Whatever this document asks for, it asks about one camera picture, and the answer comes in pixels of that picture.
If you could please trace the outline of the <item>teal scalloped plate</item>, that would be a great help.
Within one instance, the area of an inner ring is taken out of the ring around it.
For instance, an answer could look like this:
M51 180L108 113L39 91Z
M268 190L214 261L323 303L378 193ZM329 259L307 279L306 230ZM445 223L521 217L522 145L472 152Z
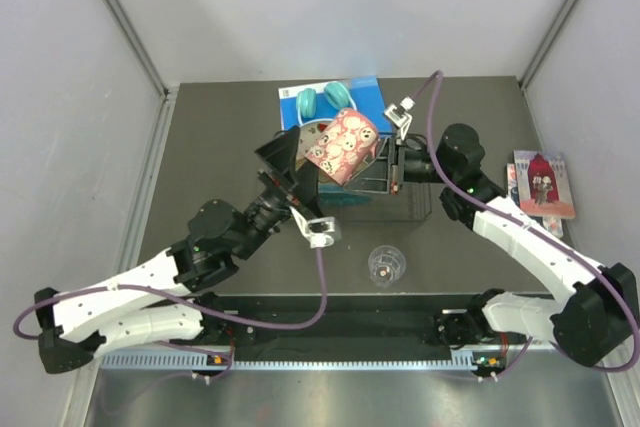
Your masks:
M324 207L365 205L371 201L371 197L366 194L348 191L335 184L320 184L318 195L319 203Z

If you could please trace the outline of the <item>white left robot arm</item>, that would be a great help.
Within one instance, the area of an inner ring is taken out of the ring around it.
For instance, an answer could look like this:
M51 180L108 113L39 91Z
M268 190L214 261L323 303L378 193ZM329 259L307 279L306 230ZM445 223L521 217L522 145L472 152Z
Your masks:
M36 292L45 371L70 372L114 350L157 341L216 343L226 334L225 317L190 297L233 276L237 261L249 259L288 220L311 248L332 246L339 227L320 210L319 169L296 163L300 133L294 126L257 149L264 190L246 209L208 201L189 221L185 239L139 266L80 291Z

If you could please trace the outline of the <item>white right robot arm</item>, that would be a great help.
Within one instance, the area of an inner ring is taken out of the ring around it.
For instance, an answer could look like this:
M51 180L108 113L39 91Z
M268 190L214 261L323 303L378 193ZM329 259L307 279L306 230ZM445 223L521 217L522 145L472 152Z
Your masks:
M454 221L493 243L550 293L526 297L490 289L466 308L464 325L476 341L517 333L549 342L574 362L596 366L627 340L639 340L636 279L626 266L606 267L571 249L531 219L481 170L477 132L452 124L438 144L427 138L403 179L442 183L441 204Z

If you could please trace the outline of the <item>clear drinking glass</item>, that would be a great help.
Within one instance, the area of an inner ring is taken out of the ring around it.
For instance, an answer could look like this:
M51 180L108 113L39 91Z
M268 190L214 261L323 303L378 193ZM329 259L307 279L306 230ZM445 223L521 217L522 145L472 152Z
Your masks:
M406 267L406 257L393 246L376 247L368 258L370 278L379 287L389 287L397 282L404 275Z

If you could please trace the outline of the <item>blue folder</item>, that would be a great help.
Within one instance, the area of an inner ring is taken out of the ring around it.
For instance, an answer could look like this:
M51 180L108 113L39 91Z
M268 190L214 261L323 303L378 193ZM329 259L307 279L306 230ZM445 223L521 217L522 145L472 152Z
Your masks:
M378 79L375 76L366 76L352 79L340 79L336 81L343 83L349 89L351 96L357 104L357 111L367 117L375 125L382 136L389 136L392 132L392 127L383 115L386 106ZM306 120L304 124L318 120L331 121L338 112L328 105L323 95L323 88L329 82L332 81L307 83L279 88L278 96L281 129L288 130L293 126L300 126L297 120L295 99L296 95L307 87L314 88L318 93L317 111L316 115L312 119Z

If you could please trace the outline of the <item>pink glass mug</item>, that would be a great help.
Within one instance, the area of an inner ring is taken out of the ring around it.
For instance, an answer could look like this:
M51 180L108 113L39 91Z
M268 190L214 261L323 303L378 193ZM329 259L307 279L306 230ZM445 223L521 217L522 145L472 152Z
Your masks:
M310 147L305 158L337 185L344 186L375 149L379 131L363 114L344 108Z

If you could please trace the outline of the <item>white watermelon pattern plate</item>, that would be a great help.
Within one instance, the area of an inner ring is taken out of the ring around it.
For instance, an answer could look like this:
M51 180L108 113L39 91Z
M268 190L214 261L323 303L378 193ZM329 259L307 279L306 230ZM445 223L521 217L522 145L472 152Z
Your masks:
M330 136L325 133L330 121L312 121L300 127L296 163L303 162L309 155L322 157Z

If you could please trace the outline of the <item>teal cat ear headphones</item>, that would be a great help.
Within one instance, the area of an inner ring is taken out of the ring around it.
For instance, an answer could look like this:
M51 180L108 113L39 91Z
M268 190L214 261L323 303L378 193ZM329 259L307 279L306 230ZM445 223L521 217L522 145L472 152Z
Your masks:
M327 83L323 88L323 95L328 105L339 112L345 108L358 110L354 98L349 89L339 81ZM318 93L314 88L307 87L301 90L295 99L298 124L302 126L306 120L312 119L317 111Z

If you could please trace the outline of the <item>black wire dish rack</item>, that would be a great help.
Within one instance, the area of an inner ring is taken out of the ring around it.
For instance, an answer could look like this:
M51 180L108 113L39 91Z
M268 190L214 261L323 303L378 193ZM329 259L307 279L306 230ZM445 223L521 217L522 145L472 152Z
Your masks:
M381 135L378 142L383 139L389 139L391 135L392 132L389 136ZM375 149L367 155L355 173L371 160ZM323 172L318 173L318 186L320 184L337 185ZM320 203L319 205L326 215L334 216L342 223L420 223L431 214L431 190L429 184L407 183L397 195L366 195L371 197L371 201L365 205L349 207L324 207Z

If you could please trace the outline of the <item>illustrated red castle book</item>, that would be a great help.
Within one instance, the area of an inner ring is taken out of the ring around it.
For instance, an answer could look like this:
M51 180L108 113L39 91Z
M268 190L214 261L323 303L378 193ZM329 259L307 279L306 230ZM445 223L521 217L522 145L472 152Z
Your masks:
M574 219L574 206L564 157L558 152L514 152L520 209L530 217Z

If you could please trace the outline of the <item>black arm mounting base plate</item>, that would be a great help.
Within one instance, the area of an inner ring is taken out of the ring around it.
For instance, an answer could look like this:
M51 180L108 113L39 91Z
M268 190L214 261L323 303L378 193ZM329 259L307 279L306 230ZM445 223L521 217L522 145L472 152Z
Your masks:
M461 348L495 339L471 318L467 295L331 294L319 320L302 329L287 327L305 322L320 306L318 296L216 296L206 294L199 306L236 315L253 322L278 323L279 328L243 325L213 316L205 317L203 339L228 335L237 347L282 346L290 349L303 340L374 341L411 340L420 346Z

